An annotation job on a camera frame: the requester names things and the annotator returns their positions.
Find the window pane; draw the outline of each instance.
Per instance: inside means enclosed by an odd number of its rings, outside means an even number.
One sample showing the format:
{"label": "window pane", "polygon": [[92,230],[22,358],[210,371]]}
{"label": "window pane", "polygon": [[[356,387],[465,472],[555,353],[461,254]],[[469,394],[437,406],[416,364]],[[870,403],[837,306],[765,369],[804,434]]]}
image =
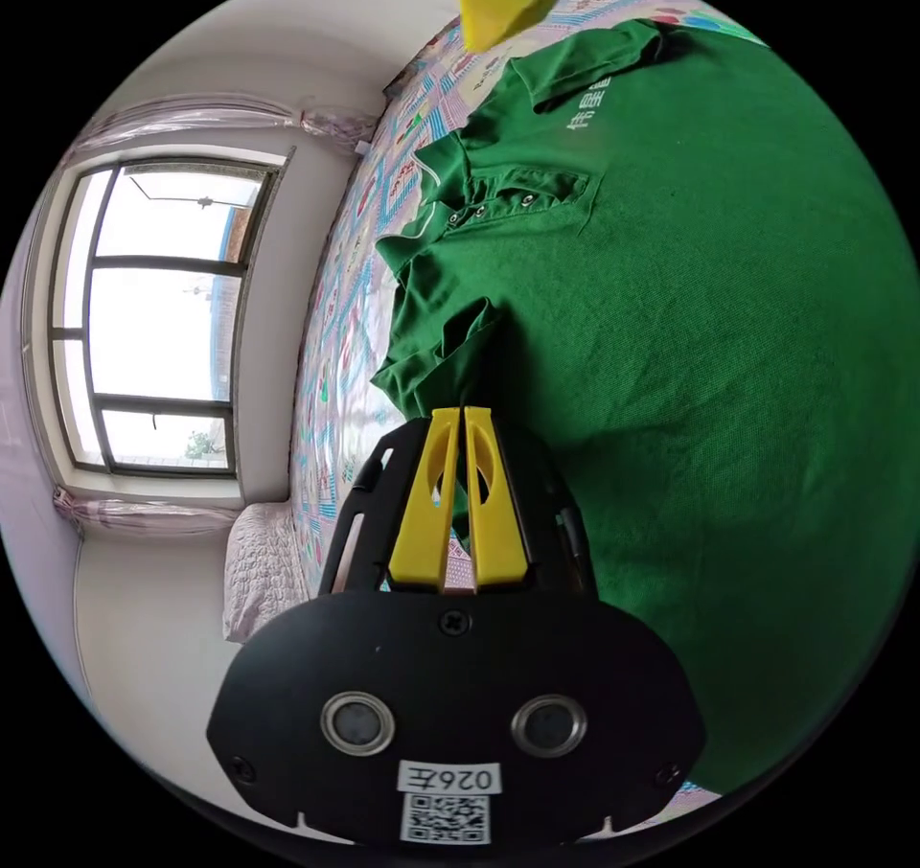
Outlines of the window pane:
{"label": "window pane", "polygon": [[188,470],[229,468],[223,418],[103,411],[103,422],[116,463]]}
{"label": "window pane", "polygon": [[135,268],[93,272],[96,392],[229,401],[240,278]]}
{"label": "window pane", "polygon": [[97,253],[238,262],[261,187],[225,174],[122,170]]}
{"label": "window pane", "polygon": [[64,302],[62,325],[75,329],[82,325],[83,282],[86,279],[86,261],[89,258],[89,244],[96,226],[96,216],[103,202],[105,186],[108,184],[111,169],[98,171],[80,179],[74,194],[74,206],[67,215],[63,242],[70,247],[60,253],[61,265],[66,271],[64,281]]}
{"label": "window pane", "polygon": [[64,430],[78,462],[103,464],[86,392],[82,341],[55,341],[55,377]]}

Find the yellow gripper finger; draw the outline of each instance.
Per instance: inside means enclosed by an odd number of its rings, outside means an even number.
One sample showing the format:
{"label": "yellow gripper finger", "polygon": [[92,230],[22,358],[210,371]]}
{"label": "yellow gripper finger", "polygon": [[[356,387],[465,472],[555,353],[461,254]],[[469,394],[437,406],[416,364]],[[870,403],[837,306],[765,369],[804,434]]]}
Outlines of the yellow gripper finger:
{"label": "yellow gripper finger", "polygon": [[[434,411],[390,557],[390,578],[395,582],[444,590],[459,442],[460,409]],[[440,500],[435,504],[439,481]]]}
{"label": "yellow gripper finger", "polygon": [[537,25],[559,0],[459,0],[466,49],[484,54]]}
{"label": "yellow gripper finger", "polygon": [[[470,546],[476,586],[520,583],[527,556],[488,408],[466,409]],[[479,487],[479,475],[487,493]]]}

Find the window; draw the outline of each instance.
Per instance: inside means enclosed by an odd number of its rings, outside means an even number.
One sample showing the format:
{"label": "window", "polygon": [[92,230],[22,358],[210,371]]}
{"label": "window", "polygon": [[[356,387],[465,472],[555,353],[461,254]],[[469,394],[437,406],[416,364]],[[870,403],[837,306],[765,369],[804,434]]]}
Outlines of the window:
{"label": "window", "polygon": [[233,477],[234,331],[277,171],[145,160],[81,175],[49,301],[75,468]]}

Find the curtain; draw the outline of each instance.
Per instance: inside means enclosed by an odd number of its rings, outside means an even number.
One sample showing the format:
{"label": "curtain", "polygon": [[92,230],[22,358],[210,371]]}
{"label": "curtain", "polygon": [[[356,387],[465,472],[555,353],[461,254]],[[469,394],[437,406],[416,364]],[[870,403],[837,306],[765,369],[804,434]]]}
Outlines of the curtain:
{"label": "curtain", "polygon": [[239,511],[179,507],[151,502],[135,504],[115,498],[88,500],[55,488],[55,509],[85,535],[105,530],[131,537],[193,537],[229,534]]}
{"label": "curtain", "polygon": [[359,143],[371,140],[378,119],[353,108],[309,101],[297,109],[238,94],[176,95],[90,121],[67,150],[64,164],[127,140],[209,127],[301,129],[336,152],[353,155]]}

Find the bed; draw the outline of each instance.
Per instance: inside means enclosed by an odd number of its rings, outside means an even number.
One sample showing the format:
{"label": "bed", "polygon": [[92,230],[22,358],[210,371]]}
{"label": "bed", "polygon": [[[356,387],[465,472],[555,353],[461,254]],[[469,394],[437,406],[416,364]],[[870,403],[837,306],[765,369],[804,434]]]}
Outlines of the bed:
{"label": "bed", "polygon": [[[462,126],[501,75],[522,57],[582,28],[653,18],[757,38],[699,0],[561,0],[539,26],[484,55],[464,51],[450,23],[387,89],[390,100],[358,166],[317,273],[296,388],[290,458],[293,538],[308,595],[322,576],[338,509],[378,439],[403,423],[370,385],[387,350],[395,282],[375,240],[414,216],[419,175],[411,157]],[[470,560],[451,541],[448,584],[472,586]],[[715,795],[685,786],[653,823],[693,810]]]}

